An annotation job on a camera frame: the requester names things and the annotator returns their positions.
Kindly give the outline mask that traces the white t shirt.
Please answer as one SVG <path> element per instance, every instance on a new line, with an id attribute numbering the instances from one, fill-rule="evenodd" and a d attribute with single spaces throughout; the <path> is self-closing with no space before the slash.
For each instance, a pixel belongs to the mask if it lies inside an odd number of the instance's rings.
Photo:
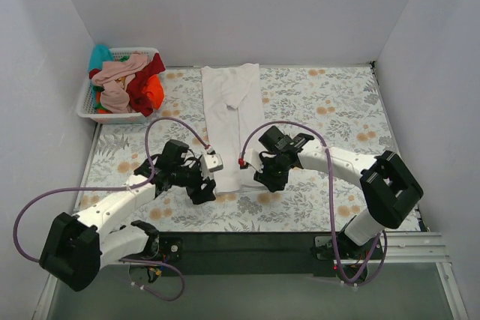
<path id="1" fill-rule="evenodd" d="M 203 67 L 201 76 L 208 140 L 223 161 L 223 170 L 214 173 L 216 191 L 262 188 L 254 180 L 255 170 L 241 170 L 238 164 L 245 140 L 266 122 L 260 66 L 247 63 L 238 67 Z"/>

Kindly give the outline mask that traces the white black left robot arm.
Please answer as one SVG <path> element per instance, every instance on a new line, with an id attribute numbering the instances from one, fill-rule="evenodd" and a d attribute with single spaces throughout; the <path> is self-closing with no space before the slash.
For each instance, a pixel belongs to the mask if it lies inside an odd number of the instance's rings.
<path id="1" fill-rule="evenodd" d="M 124 224 L 138 208 L 173 187 L 186 190 L 195 205 L 215 200 L 214 172 L 224 167 L 214 150 L 195 157 L 189 146 L 168 141 L 159 154 L 147 158 L 124 183 L 91 207 L 52 222 L 39 265 L 78 292 L 101 268 L 125 258 L 135 262 L 171 257 L 169 244 L 155 226 L 143 220 Z"/>

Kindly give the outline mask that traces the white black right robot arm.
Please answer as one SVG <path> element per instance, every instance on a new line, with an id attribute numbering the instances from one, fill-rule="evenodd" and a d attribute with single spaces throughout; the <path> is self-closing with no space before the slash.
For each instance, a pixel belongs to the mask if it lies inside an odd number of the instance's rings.
<path id="1" fill-rule="evenodd" d="M 253 179 L 274 193 L 284 190 L 291 169 L 323 172 L 363 192 L 366 208 L 355 215 L 331 240 L 316 248 L 324 259 L 353 259 L 371 249 L 385 229 L 398 229 L 424 195 L 401 157 L 393 151 L 359 154 L 326 142 L 313 131 L 291 137 L 268 123 L 259 137 L 261 151 L 243 147 L 238 164 L 253 167 Z"/>

